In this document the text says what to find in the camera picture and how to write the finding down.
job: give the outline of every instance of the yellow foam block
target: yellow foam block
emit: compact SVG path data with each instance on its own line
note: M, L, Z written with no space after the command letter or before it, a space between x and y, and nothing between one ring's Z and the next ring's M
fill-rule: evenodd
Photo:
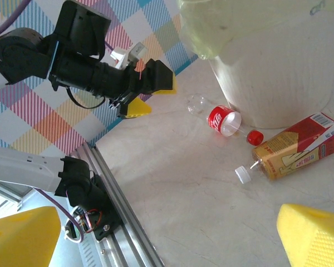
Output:
M60 235L54 207L40 207L0 219L0 267L50 264Z
M147 105L140 98L135 98L127 107L126 118L136 118L143 115L150 114L152 112L152 108Z
M172 90L159 90L154 92L153 95L175 95L177 93L177 79L176 75L173 74L173 81L172 81Z
M284 204L277 230L292 266L334 266L334 213Z

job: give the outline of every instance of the black wire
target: black wire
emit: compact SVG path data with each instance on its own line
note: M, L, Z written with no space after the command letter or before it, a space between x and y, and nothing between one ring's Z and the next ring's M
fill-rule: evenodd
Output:
M85 107L85 106L79 104L78 101L74 98L74 96L73 96L73 94L72 94L72 91L71 91L71 89L70 89L69 86L66 87L66 90L67 90L67 94L68 94L69 98L73 101L73 103L76 104L78 107L84 108L84 109L86 109L86 110L92 110L92 109L95 109L95 108L100 107L102 104L105 103L105 96L103 96L104 99L101 101L100 104L98 104L98 105L96 105L96 106L94 106L94 107Z

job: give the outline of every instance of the white bucket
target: white bucket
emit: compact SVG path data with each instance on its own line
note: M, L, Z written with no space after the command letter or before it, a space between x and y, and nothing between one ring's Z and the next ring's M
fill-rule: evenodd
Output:
M334 77L334 13L295 14L273 28L231 40L212 69L243 121L287 127L322 110Z

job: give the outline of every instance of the checkered fabric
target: checkered fabric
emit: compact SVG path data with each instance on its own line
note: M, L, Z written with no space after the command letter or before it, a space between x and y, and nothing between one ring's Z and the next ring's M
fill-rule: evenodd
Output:
M127 49L142 42L149 49L138 64L138 71L153 58L162 60L178 74L197 58L179 39L181 26L176 0L80 2L111 19L106 36L110 45ZM19 3L20 0L0 0L0 23ZM12 29L29 27L46 36L53 32L59 10L60 7L50 7L40 0L32 1ZM100 101L80 90L73 90L73 95L85 106ZM83 142L93 145L119 122L116 111L108 105L84 110L72 103L63 88L54 92L51 84L40 78L31 77L0 90L0 146L3 147L51 156L69 154Z

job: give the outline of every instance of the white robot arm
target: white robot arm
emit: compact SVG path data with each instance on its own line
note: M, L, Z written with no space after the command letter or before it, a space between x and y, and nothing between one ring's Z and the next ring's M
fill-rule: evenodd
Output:
M0 181L56 192L64 162L0 147Z

